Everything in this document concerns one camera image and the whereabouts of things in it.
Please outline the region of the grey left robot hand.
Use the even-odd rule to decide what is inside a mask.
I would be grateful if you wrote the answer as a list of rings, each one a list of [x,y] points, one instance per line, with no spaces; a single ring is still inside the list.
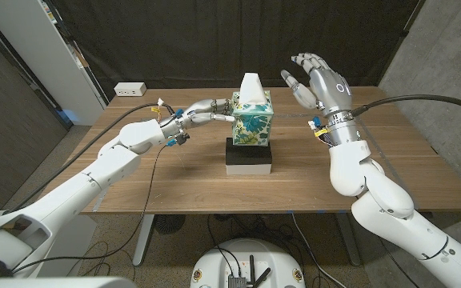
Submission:
[[[159,125],[166,138],[186,132],[190,128],[212,121],[235,122],[231,115],[231,100],[226,98],[204,99],[187,107],[179,116],[162,120]]]

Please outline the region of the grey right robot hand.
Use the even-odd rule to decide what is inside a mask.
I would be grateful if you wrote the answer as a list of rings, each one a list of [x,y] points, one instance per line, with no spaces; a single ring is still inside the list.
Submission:
[[[332,70],[317,54],[299,53],[292,56],[291,60],[310,76],[310,87],[307,88],[287,70],[281,71],[281,77],[291,88],[299,105],[323,113],[328,121],[330,139],[335,146],[360,141],[356,122],[350,116],[352,94],[345,78]]]

